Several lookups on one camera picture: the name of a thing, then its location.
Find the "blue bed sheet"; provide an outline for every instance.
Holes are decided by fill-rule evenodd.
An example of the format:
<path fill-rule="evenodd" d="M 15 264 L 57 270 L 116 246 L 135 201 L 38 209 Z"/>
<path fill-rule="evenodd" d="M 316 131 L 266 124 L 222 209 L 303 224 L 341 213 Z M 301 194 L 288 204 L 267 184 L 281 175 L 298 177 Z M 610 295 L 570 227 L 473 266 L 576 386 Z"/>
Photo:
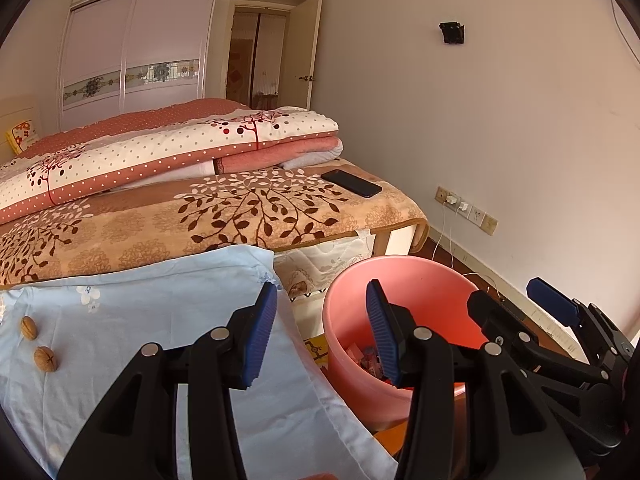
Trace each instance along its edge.
<path fill-rule="evenodd" d="M 149 341 L 188 345 L 253 304 L 265 281 L 280 284 L 273 253 L 232 246 L 101 276 L 65 278 L 0 294 L 0 404 L 30 453 L 52 476 L 73 440 L 135 352 Z M 232 392 L 249 479 L 393 478 L 395 461 L 328 385 L 297 335 L 282 292 L 260 377 Z M 36 341 L 19 323 L 31 316 Z M 36 346 L 60 361 L 44 374 Z M 178 472 L 189 479 L 186 387 L 178 401 Z"/>

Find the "wall socket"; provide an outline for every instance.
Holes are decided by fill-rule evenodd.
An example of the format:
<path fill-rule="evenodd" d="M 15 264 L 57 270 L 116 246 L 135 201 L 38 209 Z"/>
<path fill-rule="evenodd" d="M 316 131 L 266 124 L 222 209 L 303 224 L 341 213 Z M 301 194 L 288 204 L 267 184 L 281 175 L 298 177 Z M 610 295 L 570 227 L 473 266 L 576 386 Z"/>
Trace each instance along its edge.
<path fill-rule="evenodd" d="M 456 202 L 453 204 L 448 203 L 447 196 L 454 196 L 456 198 Z M 453 193 L 452 191 L 442 186 L 438 186 L 435 199 L 441 204 L 444 204 L 452 211 L 457 211 L 458 216 L 462 216 L 462 218 L 466 218 L 472 223 L 476 224 L 479 228 L 482 229 L 482 231 L 484 231 L 488 235 L 494 235 L 495 229 L 496 227 L 498 227 L 498 221 L 494 217 L 485 213 L 478 206 L 473 205 L 469 200 Z M 462 203 L 468 204 L 466 211 L 462 211 L 462 209 L 460 209 Z"/>
<path fill-rule="evenodd" d="M 476 224 L 478 227 L 480 227 L 482 225 L 482 220 L 484 220 L 484 211 L 482 211 L 478 206 L 471 206 L 469 220 L 471 220 L 471 223 Z"/>

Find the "folded quilt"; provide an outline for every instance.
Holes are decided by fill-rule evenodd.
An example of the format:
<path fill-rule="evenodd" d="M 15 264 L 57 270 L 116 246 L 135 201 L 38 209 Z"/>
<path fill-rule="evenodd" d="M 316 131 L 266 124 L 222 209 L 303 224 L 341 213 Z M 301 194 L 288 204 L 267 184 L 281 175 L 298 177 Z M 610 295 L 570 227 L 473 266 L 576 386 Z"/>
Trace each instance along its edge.
<path fill-rule="evenodd" d="M 210 116 L 222 116 L 233 113 L 236 110 L 248 109 L 248 106 L 228 99 L 207 98 L 158 108 L 158 110 L 121 114 L 88 126 L 69 130 L 68 132 L 60 132 L 44 137 L 24 150 L 18 157 L 33 158 L 35 156 L 44 156 L 47 153 L 55 153 L 68 148 L 73 144 L 90 142 L 103 136 L 152 130 L 169 126 L 170 124 L 185 123 L 193 119 L 202 119 Z"/>
<path fill-rule="evenodd" d="M 156 174 L 124 184 L 115 189 L 131 189 L 133 187 L 149 186 L 158 182 L 173 182 L 174 180 L 184 180 L 186 178 L 197 178 L 201 176 L 213 176 L 222 173 L 233 173 L 238 171 L 262 170 L 269 166 L 280 166 L 285 169 L 302 168 L 320 164 L 332 158 L 336 158 L 342 153 L 342 142 L 337 137 L 318 137 L 313 139 L 300 139 L 285 144 L 276 144 L 256 152 L 239 153 L 223 158 L 205 160 L 185 166 L 177 170 Z"/>
<path fill-rule="evenodd" d="M 0 224 L 204 160 L 332 136 L 337 129 L 335 121 L 303 108 L 236 110 L 14 158 L 0 168 Z"/>

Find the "metal screw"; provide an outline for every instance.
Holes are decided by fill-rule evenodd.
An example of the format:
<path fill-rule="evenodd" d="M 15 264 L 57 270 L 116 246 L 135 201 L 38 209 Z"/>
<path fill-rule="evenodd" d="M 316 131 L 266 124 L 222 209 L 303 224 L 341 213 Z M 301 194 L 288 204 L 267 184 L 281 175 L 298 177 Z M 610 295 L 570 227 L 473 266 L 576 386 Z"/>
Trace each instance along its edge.
<path fill-rule="evenodd" d="M 224 326 L 219 326 L 218 328 L 214 328 L 211 331 L 211 338 L 216 341 L 224 341 L 227 337 L 229 337 L 230 332 Z"/>
<path fill-rule="evenodd" d="M 147 343 L 140 349 L 140 353 L 144 357 L 151 357 L 156 355 L 159 351 L 160 347 L 156 343 Z"/>
<path fill-rule="evenodd" d="M 484 351 L 489 355 L 500 355 L 502 348 L 496 343 L 487 343 L 484 345 Z"/>
<path fill-rule="evenodd" d="M 414 329 L 414 337 L 421 341 L 427 341 L 431 339 L 433 332 L 425 326 L 419 326 Z"/>

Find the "door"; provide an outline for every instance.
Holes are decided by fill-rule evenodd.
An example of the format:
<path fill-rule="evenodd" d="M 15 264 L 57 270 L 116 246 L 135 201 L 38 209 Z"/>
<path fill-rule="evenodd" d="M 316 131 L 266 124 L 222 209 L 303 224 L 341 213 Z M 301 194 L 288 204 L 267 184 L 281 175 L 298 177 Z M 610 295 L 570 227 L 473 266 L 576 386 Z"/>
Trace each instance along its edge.
<path fill-rule="evenodd" d="M 291 9 L 284 39 L 278 106 L 309 108 L 322 0 Z"/>
<path fill-rule="evenodd" d="M 229 44 L 226 98 L 247 106 L 251 102 L 251 74 L 258 16 L 256 12 L 236 12 Z"/>

